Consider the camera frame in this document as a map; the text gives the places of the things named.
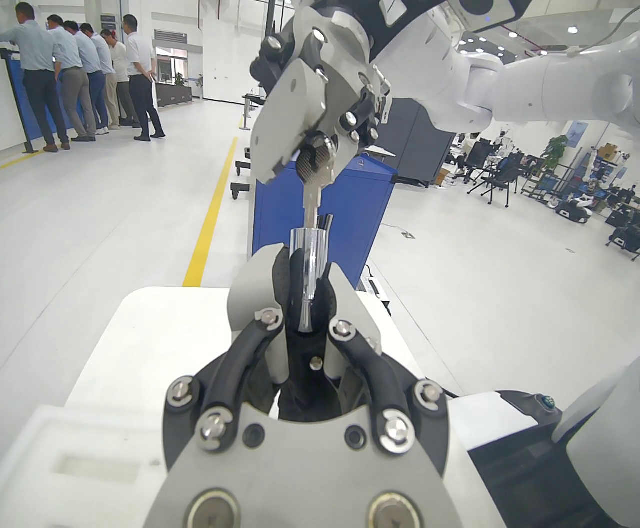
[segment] light blue shirt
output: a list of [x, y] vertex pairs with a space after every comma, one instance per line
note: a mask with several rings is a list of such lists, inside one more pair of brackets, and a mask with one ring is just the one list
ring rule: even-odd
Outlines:
[[95, 44], [96, 50], [98, 50], [98, 57], [100, 58], [100, 69], [103, 74], [114, 74], [116, 70], [113, 69], [111, 63], [111, 52], [109, 51], [109, 44], [97, 33], [94, 33], [91, 37]]
[[0, 35], [0, 42], [15, 42], [20, 48], [20, 65], [23, 70], [54, 71], [53, 57], [62, 60], [62, 53], [53, 36], [42, 29], [35, 20], [27, 20], [20, 26]]
[[98, 50], [96, 50], [95, 44], [91, 42], [91, 39], [82, 31], [78, 31], [74, 37], [78, 44], [78, 51], [80, 52], [80, 60], [82, 61], [84, 71], [88, 74], [94, 74], [102, 71], [100, 69]]
[[50, 34], [53, 35], [54, 40], [60, 48], [60, 53], [62, 54], [62, 69], [82, 68], [80, 51], [78, 50], [78, 44], [74, 36], [60, 26], [50, 30]]

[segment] potted plant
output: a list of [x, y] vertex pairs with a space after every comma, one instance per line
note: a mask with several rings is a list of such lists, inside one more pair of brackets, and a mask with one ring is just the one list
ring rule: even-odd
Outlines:
[[569, 138], [567, 138], [565, 135], [551, 138], [549, 140], [547, 148], [545, 149], [542, 156], [540, 156], [545, 160], [542, 166], [543, 169], [549, 170], [551, 172], [556, 169], [556, 167], [560, 163], [560, 160], [564, 156], [564, 150], [566, 149], [567, 141], [569, 141]]
[[186, 86], [187, 83], [184, 80], [184, 75], [182, 74], [176, 74], [175, 75], [175, 82], [174, 82], [175, 86]]

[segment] hex bolt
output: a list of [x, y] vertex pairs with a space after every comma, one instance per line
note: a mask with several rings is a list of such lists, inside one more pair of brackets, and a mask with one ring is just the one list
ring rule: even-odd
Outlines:
[[344, 118], [347, 120], [347, 123], [350, 127], [354, 127], [358, 124], [358, 120], [356, 119], [356, 116], [353, 114], [353, 112], [347, 112], [344, 115]]

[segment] metal key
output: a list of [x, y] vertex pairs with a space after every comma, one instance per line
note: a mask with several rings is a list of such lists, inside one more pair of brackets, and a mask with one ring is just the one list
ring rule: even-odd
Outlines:
[[322, 189], [333, 183], [335, 163], [333, 141], [320, 133], [310, 138], [296, 160], [296, 172], [304, 184], [302, 206], [305, 210], [304, 227], [315, 228], [320, 208]]

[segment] silver cylinder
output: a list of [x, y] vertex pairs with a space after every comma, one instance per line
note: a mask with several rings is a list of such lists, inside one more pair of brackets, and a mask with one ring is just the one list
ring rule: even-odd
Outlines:
[[308, 227], [292, 229], [289, 256], [293, 256], [296, 250], [303, 250], [304, 253], [302, 311], [298, 331], [308, 333], [316, 330], [311, 320], [311, 306], [316, 298], [317, 281], [326, 268], [329, 253], [327, 231]]

